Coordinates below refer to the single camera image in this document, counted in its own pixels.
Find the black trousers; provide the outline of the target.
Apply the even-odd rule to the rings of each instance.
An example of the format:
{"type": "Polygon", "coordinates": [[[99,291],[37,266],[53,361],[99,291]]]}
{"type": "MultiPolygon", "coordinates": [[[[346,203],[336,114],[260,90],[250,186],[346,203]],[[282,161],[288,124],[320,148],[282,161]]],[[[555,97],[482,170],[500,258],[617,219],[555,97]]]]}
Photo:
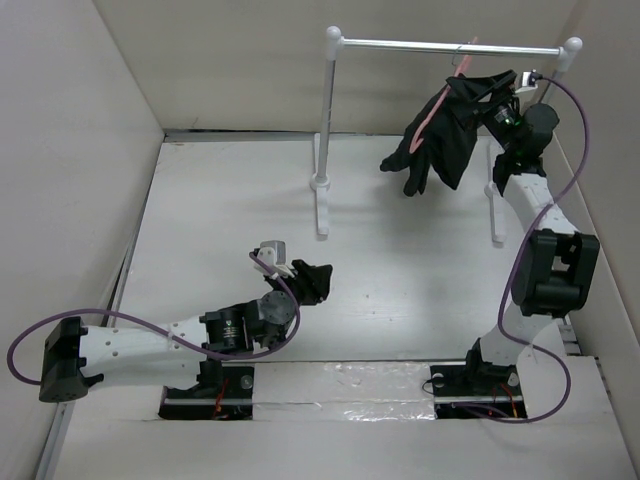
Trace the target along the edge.
{"type": "Polygon", "coordinates": [[[407,197],[424,193],[431,171],[449,188],[457,189],[476,146],[478,130],[486,128],[480,118],[482,103],[508,99],[516,101],[516,109],[519,101],[515,98],[515,80],[516,73],[512,70],[487,77],[462,74],[447,78],[445,86],[450,86],[451,90],[423,131],[424,142],[417,152],[408,153],[411,138],[445,86],[406,127],[398,147],[382,160],[380,170],[400,172],[407,169],[409,177],[403,188],[407,197]]]}

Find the pink clothes hanger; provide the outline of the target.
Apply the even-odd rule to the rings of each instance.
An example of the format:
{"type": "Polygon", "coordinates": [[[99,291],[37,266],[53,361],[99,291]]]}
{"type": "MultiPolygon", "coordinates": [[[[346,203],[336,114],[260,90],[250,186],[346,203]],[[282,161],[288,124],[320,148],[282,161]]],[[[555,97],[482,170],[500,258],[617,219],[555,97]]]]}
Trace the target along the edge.
{"type": "MultiPolygon", "coordinates": [[[[454,77],[459,77],[463,73],[465,73],[466,70],[469,68],[471,61],[472,61],[471,56],[465,55],[463,59],[460,61],[460,63],[456,65],[456,68],[454,70],[454,77]]],[[[424,142],[422,138],[422,133],[426,129],[426,127],[429,125],[429,123],[431,122],[431,120],[433,119],[433,117],[441,107],[441,105],[443,104],[450,90],[451,90],[450,86],[445,86],[443,88],[442,92],[436,98],[436,102],[434,103],[432,108],[428,111],[426,117],[421,121],[421,123],[416,128],[416,131],[414,132],[409,144],[409,149],[408,149],[409,154],[416,153],[418,148],[424,142]]]]}

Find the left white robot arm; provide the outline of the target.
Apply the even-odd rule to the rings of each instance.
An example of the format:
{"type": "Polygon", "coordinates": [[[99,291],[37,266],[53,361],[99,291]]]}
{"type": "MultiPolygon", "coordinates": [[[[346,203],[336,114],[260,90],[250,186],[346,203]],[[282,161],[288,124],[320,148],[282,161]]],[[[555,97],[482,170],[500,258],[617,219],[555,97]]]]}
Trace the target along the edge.
{"type": "Polygon", "coordinates": [[[217,394],[224,362],[280,350],[299,328],[301,307],[328,298],[332,273],[330,264],[294,260],[287,273],[265,274],[272,289],[262,297],[164,325],[107,328],[67,316],[45,340],[39,399],[70,402],[130,385],[217,394]]]}

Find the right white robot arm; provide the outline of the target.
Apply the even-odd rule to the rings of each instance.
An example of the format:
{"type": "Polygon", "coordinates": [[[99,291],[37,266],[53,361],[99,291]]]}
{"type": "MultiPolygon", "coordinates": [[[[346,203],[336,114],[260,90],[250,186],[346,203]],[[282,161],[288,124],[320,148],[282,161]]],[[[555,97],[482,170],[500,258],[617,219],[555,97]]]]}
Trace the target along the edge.
{"type": "Polygon", "coordinates": [[[519,113],[507,107],[485,117],[503,151],[492,186],[516,213],[525,233],[499,307],[496,326],[467,353],[462,381],[476,395],[516,375],[521,352],[552,320],[581,309],[600,243],[579,231],[551,194],[542,153],[559,124],[556,111],[537,103],[519,113]]]}

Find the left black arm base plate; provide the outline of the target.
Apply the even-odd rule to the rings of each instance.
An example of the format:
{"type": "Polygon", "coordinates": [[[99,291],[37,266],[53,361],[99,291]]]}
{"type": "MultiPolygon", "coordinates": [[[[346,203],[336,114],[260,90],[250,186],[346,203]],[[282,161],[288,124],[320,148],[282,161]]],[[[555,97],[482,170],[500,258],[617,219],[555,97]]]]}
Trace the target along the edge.
{"type": "Polygon", "coordinates": [[[253,365],[223,367],[221,383],[188,390],[163,389],[158,416],[170,421],[248,421],[253,419],[253,365]]]}

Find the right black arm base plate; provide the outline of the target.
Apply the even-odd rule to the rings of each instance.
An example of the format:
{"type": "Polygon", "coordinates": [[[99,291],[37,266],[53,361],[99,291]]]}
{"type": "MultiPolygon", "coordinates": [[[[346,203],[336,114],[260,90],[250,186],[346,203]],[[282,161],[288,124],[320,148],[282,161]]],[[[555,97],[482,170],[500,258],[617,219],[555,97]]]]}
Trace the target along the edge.
{"type": "Polygon", "coordinates": [[[438,420],[525,419],[528,417],[521,388],[506,383],[473,386],[463,378],[464,366],[436,364],[421,389],[432,396],[438,420]]]}

